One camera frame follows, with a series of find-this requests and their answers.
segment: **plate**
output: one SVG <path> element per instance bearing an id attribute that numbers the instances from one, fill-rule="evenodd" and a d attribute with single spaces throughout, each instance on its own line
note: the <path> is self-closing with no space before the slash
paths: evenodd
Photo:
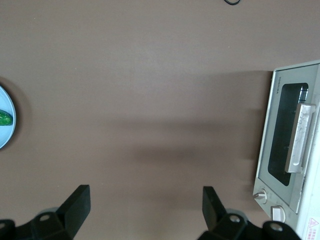
<path id="1" fill-rule="evenodd" d="M 10 140 L 16 127 L 16 110 L 8 93 L 0 86 L 0 110 L 6 111 L 13 118 L 10 126 L 0 126 L 0 149 Z"/>

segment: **toaster oven knob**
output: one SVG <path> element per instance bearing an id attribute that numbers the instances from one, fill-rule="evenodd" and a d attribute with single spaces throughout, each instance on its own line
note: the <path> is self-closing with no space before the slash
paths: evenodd
<path id="1" fill-rule="evenodd" d="M 253 195 L 253 198 L 265 204 L 267 202 L 267 193 L 264 189 L 260 189 L 259 192 Z"/>
<path id="2" fill-rule="evenodd" d="M 286 213 L 282 206 L 271 207 L 271 220 L 284 223 L 286 221 Z"/>

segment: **green vegetable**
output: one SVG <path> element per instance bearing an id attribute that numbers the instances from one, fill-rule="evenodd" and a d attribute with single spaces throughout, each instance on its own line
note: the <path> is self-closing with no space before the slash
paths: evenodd
<path id="1" fill-rule="evenodd" d="M 0 110 L 0 126 L 9 126 L 14 123 L 12 116 L 6 111 Z"/>

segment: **toaster oven door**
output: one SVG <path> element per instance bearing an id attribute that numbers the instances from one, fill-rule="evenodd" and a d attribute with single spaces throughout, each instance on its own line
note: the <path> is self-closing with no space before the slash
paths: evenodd
<path id="1" fill-rule="evenodd" d="M 258 178 L 296 213 L 308 161 L 308 133 L 316 109 L 313 89 L 317 72 L 315 64 L 273 73 L 261 143 Z"/>

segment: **black cable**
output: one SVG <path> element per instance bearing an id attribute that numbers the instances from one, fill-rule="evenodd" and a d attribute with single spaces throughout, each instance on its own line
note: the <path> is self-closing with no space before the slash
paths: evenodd
<path id="1" fill-rule="evenodd" d="M 240 3 L 241 0 L 238 0 L 238 1 L 235 1 L 235 2 L 231 2 L 231 1 L 228 1 L 228 0 L 224 0 L 224 1 L 229 5 L 237 5 L 238 3 Z"/>

